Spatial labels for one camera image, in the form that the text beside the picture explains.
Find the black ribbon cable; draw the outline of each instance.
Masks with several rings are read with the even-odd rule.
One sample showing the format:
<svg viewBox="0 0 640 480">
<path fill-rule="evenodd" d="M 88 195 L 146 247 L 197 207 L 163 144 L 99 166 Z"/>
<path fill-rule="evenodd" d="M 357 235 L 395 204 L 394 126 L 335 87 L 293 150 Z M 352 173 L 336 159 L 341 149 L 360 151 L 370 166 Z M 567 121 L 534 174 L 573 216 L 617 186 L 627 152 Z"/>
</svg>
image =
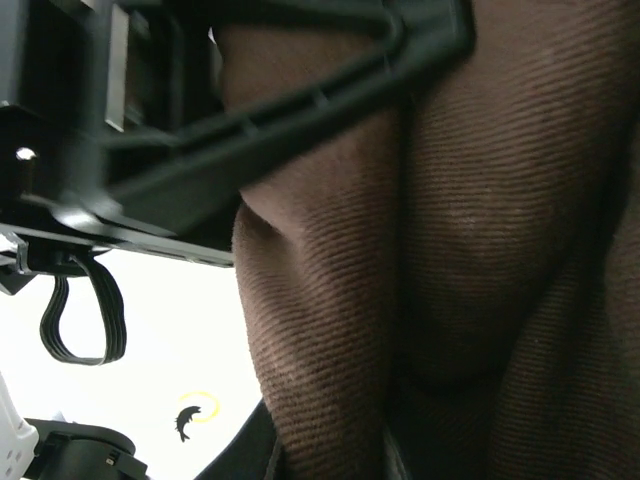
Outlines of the black ribbon cable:
<svg viewBox="0 0 640 480">
<path fill-rule="evenodd" d="M 127 327 L 124 320 L 124 302 L 118 284 L 109 270 L 98 263 L 94 255 L 73 255 L 71 257 L 89 277 L 98 297 L 100 313 L 106 334 L 105 354 L 102 358 L 76 357 L 65 346 L 60 336 L 60 318 L 69 298 L 69 281 L 56 276 L 53 295 L 49 301 L 42 322 L 40 338 L 49 354 L 62 363 L 99 366 L 120 360 L 127 347 Z"/>
</svg>

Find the brown corduroy fabric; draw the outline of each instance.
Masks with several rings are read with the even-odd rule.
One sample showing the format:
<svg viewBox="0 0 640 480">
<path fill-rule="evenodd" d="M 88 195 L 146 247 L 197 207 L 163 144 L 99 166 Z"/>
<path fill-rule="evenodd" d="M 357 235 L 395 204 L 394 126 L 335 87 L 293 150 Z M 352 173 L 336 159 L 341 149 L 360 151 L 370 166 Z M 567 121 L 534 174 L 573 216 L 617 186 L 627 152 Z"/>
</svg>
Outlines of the brown corduroy fabric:
<svg viewBox="0 0 640 480">
<path fill-rule="evenodd" d="M 474 12 L 435 89 L 243 192 L 238 282 L 292 478 L 379 477 L 390 392 L 473 478 L 640 478 L 640 2 Z M 367 45 L 217 38 L 231 108 Z"/>
</svg>

